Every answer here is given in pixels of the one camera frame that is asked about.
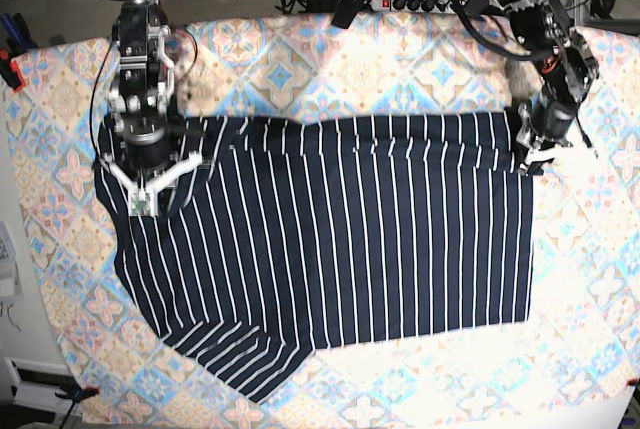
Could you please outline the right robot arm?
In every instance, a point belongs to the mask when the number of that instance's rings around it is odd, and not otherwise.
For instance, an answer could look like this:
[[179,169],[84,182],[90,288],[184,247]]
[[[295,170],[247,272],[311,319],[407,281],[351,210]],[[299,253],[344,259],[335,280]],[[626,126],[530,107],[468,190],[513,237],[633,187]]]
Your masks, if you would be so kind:
[[204,162],[183,150],[206,134],[178,109],[178,36],[160,0],[117,0],[111,46],[119,55],[107,93],[97,159],[120,184],[129,215],[158,217],[169,210],[180,177]]

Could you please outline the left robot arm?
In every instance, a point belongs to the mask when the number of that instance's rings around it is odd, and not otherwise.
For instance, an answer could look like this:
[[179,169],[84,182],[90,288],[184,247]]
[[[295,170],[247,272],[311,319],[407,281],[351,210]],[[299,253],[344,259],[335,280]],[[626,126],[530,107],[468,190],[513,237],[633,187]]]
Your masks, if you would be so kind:
[[469,3],[450,0],[469,35],[481,46],[514,62],[529,62],[542,86],[535,101],[516,101],[509,111],[515,127],[511,143],[515,168],[539,175],[542,166],[571,149],[567,134],[599,76],[599,65],[560,0],[493,0],[506,15],[522,53],[484,37],[473,25]]

